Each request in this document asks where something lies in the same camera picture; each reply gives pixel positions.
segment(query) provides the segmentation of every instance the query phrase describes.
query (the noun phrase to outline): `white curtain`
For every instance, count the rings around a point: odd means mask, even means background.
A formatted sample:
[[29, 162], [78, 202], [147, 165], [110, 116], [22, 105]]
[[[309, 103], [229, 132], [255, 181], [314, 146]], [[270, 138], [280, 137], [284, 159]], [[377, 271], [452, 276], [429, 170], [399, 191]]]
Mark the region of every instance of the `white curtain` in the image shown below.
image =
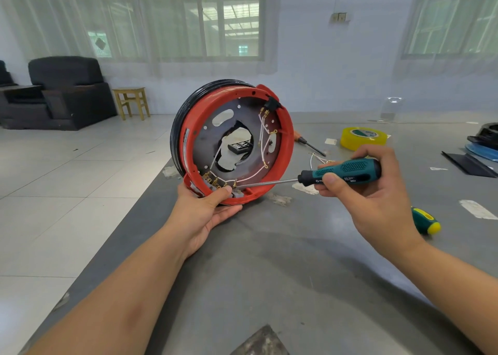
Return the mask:
[[415, 0], [395, 79], [498, 76], [498, 0]]
[[104, 75], [129, 78], [230, 77], [276, 70], [279, 0], [0, 3], [27, 60], [97, 57]]

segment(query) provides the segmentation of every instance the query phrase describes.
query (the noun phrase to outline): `tiled floor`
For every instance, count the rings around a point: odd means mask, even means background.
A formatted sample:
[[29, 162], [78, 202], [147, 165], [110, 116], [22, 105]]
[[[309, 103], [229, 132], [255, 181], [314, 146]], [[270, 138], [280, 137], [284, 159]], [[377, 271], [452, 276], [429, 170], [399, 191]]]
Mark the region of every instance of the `tiled floor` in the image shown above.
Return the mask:
[[173, 116], [0, 128], [0, 354], [16, 354], [170, 158]]

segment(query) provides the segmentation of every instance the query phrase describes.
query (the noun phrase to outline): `red plastic housing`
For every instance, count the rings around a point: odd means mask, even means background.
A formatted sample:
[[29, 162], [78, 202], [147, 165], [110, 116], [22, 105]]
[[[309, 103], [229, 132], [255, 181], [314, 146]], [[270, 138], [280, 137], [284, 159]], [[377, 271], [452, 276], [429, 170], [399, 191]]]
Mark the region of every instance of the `red plastic housing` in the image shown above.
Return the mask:
[[[190, 187], [190, 182], [193, 182], [196, 188], [198, 188], [205, 196], [212, 193], [212, 190], [206, 186], [202, 176], [199, 174], [197, 166], [194, 164], [193, 160], [193, 150], [195, 139], [201, 132], [204, 122], [209, 118], [209, 116], [220, 106], [226, 104], [227, 102], [241, 97], [257, 97], [262, 100], [268, 101], [268, 96], [278, 100], [278, 97], [269, 88], [264, 85], [258, 85], [256, 88], [244, 87], [244, 86], [229, 86], [217, 89], [207, 95], [202, 99], [197, 101], [197, 103], [192, 107], [187, 114], [180, 136], [180, 160], [183, 164], [186, 174], [183, 178], [184, 183], [187, 187]], [[269, 170], [268, 174], [263, 177], [261, 182], [266, 181], [276, 181], [282, 178], [287, 166], [289, 165], [290, 158], [292, 157], [292, 151], [294, 149], [294, 127], [292, 126], [292, 120], [290, 118], [289, 112], [284, 107], [277, 109], [276, 114], [280, 120], [280, 125], [282, 128], [278, 130], [281, 134], [280, 150], [278, 151], [278, 156]], [[189, 129], [189, 135], [187, 137], [187, 143], [185, 146], [186, 155], [184, 155], [184, 137], [186, 130]], [[271, 190], [273, 185], [267, 186], [256, 186], [244, 189], [244, 196], [241, 198], [228, 198], [223, 201], [226, 205], [236, 205], [244, 204], [260, 196], [266, 194]]]

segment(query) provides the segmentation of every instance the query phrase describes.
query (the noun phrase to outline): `wire connector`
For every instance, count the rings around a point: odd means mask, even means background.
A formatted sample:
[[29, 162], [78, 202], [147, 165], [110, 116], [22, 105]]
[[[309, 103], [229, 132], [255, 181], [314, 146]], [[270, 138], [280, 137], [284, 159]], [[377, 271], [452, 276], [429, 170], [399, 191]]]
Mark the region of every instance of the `wire connector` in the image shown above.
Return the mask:
[[282, 107], [282, 104], [277, 101], [277, 99], [275, 97], [272, 97], [270, 95], [266, 95], [268, 97], [268, 101], [266, 101], [264, 107], [270, 111], [271, 113], [273, 113], [275, 110], [279, 109], [280, 107]]

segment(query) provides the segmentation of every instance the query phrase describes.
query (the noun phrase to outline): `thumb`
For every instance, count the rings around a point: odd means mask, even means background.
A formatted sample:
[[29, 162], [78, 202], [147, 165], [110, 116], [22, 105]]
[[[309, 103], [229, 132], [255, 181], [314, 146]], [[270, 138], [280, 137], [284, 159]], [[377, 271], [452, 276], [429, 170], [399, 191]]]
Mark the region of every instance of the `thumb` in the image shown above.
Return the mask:
[[229, 198], [231, 194], [232, 194], [232, 187], [225, 186], [222, 187], [221, 189], [216, 189], [215, 191], [213, 191], [211, 194], [209, 194], [207, 197], [203, 199], [207, 201], [212, 208], [215, 208], [222, 201]]
[[326, 173], [323, 176], [323, 183], [329, 191], [335, 194], [351, 214], [361, 211], [365, 197], [353, 190], [344, 179], [334, 173]]

